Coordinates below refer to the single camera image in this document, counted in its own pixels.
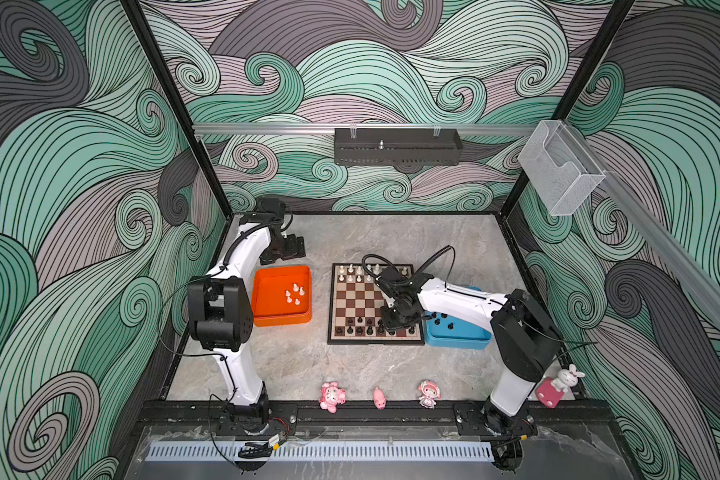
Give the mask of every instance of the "wave pattern wallpaper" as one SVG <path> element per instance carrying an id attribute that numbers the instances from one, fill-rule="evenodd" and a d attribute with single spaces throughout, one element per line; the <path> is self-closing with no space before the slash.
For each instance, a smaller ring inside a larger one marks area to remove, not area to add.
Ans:
<path id="1" fill-rule="evenodd" d="M 223 218 L 119 0 L 0 0 L 0 480 L 112 478 Z"/>
<path id="2" fill-rule="evenodd" d="M 720 286 L 720 2 L 677 3 L 625 21 L 570 120 Z M 510 221 L 646 478 L 719 479 L 720 331 L 660 252 L 601 191 L 550 217 L 529 187 Z"/>
<path id="3" fill-rule="evenodd" d="M 535 124 L 612 2 L 143 0 L 192 119 Z M 524 139 L 463 138 L 454 167 L 339 167 L 333 139 L 206 136 L 236 210 L 498 210 Z"/>

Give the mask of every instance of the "orange tray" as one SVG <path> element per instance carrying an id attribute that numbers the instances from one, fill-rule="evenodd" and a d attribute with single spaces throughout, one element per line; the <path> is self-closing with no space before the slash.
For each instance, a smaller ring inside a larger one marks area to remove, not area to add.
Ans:
<path id="1" fill-rule="evenodd" d="M 293 284 L 304 287 L 304 296 L 293 291 Z M 286 300 L 286 290 L 291 298 Z M 251 298 L 253 324 L 256 326 L 291 325 L 307 323 L 312 319 L 312 272 L 308 266 L 280 266 L 256 272 Z"/>

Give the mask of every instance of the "black metal box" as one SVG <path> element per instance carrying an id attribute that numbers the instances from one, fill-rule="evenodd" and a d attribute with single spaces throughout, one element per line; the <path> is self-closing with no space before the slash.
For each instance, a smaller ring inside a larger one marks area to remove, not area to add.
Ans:
<path id="1" fill-rule="evenodd" d="M 337 128 L 336 165 L 456 165 L 464 148 L 455 128 Z"/>

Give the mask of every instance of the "white bunny figurine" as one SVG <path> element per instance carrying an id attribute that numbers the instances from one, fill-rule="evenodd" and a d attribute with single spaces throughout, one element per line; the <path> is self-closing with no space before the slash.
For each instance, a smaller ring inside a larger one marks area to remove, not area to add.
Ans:
<path id="1" fill-rule="evenodd" d="M 552 380 L 552 386 L 558 392 L 567 392 L 569 386 L 576 386 L 579 378 L 585 376 L 584 372 L 576 370 L 576 365 L 571 363 L 567 369 L 560 370 L 557 373 L 557 379 Z"/>

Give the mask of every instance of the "chessboard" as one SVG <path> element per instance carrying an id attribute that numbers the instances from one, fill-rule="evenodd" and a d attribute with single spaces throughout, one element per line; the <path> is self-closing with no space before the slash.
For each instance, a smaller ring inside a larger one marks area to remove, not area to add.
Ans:
<path id="1" fill-rule="evenodd" d="M 354 265 L 354 274 L 345 274 L 340 280 L 338 268 Z M 410 276 L 413 265 L 395 265 L 403 274 Z M 358 264 L 333 264 L 331 282 L 331 309 L 328 313 L 328 343 L 343 345 L 367 345 L 382 343 L 385 345 L 423 345 L 422 324 L 417 323 L 410 329 L 389 332 L 382 319 L 384 296 L 371 280 L 366 282 L 365 272 Z"/>

